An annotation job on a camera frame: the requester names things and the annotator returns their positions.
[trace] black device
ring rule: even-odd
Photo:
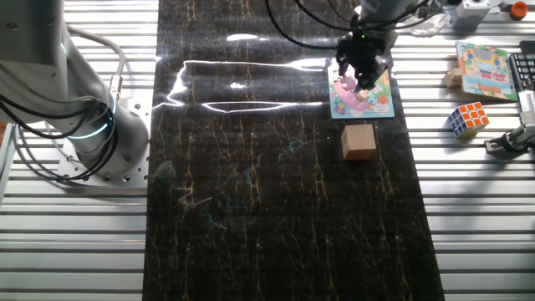
[[[535,52],[530,54],[511,54],[509,56],[511,73],[517,92],[531,89],[527,79],[535,81]]]

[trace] small wooden block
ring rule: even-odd
[[[448,88],[461,87],[462,75],[462,70],[455,68],[446,73],[446,76],[444,76],[442,81]]]
[[[344,160],[370,160],[375,157],[374,127],[347,125],[342,133]]]

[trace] metal slat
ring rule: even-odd
[[[535,271],[535,253],[529,254],[437,254],[441,273],[484,273],[502,270]]]
[[[446,294],[446,301],[533,301],[535,293]]]
[[[145,242],[145,234],[0,233],[0,242]]]
[[[431,147],[415,147],[412,149],[412,154],[415,157],[416,163],[533,163],[535,160],[530,154],[523,154],[515,159],[504,161],[495,156],[488,155],[485,149],[479,148],[463,148],[460,140],[458,147],[453,149],[448,148],[431,148]]]
[[[435,251],[437,254],[534,253],[535,242],[435,242]]]
[[[421,181],[421,192],[427,197],[441,196],[535,196],[533,181]]]
[[[475,217],[450,217],[430,216],[427,217],[431,233],[454,233],[454,232],[533,232],[535,216],[475,216]]]
[[[459,197],[459,198],[431,198],[424,197],[426,206],[433,205],[532,205],[535,198],[532,197]]]
[[[3,205],[121,206],[146,205],[146,198],[4,197]]]
[[[442,274],[445,293],[535,293],[535,273]]]
[[[145,217],[125,216],[25,216],[4,215],[3,232],[145,232]]]
[[[35,206],[3,205],[2,215],[137,215],[144,216],[146,206]]]
[[[49,253],[143,253],[142,242],[0,242],[3,252],[49,252]]]
[[[144,254],[0,253],[0,272],[143,273]]]
[[[17,301],[141,301],[139,293],[0,293],[0,300]]]
[[[118,187],[84,187],[66,186],[51,181],[12,181],[8,183],[4,196],[8,197],[40,197],[40,196],[80,196],[80,197],[146,197],[147,190],[130,188],[125,190]]]
[[[0,273],[0,288],[21,292],[140,293],[139,273]]]

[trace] table surface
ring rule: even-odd
[[[273,6],[307,43],[341,34]],[[263,2],[161,1],[158,42],[146,300],[444,298],[395,81],[395,118],[332,120],[333,52]],[[345,162],[363,123],[377,158]]]
[[[159,59],[158,1],[67,0],[65,5],[68,23],[125,50],[123,105],[150,113]],[[534,160],[524,155],[503,162],[482,148],[485,139],[519,125],[517,105],[485,103],[491,124],[474,140],[456,140],[442,121],[456,106],[481,99],[441,82],[456,65],[456,40],[515,52],[534,29],[532,13],[520,23],[488,15],[475,33],[459,35],[448,27],[433,38],[401,33],[393,49],[394,76],[449,301],[535,299]],[[74,43],[108,82],[117,66],[113,51],[83,38]],[[49,140],[30,143],[38,159],[57,168],[60,154]],[[8,181],[2,180],[7,185],[0,206],[0,299],[141,300],[146,189],[65,191],[37,178],[17,156]]]

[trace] children's book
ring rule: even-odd
[[[456,46],[459,67],[463,73],[463,91],[518,100],[507,64],[507,51],[465,42],[457,42]]]
[[[375,88],[360,91],[356,89],[357,79],[351,66],[340,76],[339,66],[333,59],[328,72],[333,119],[394,117],[388,70],[375,82]]]

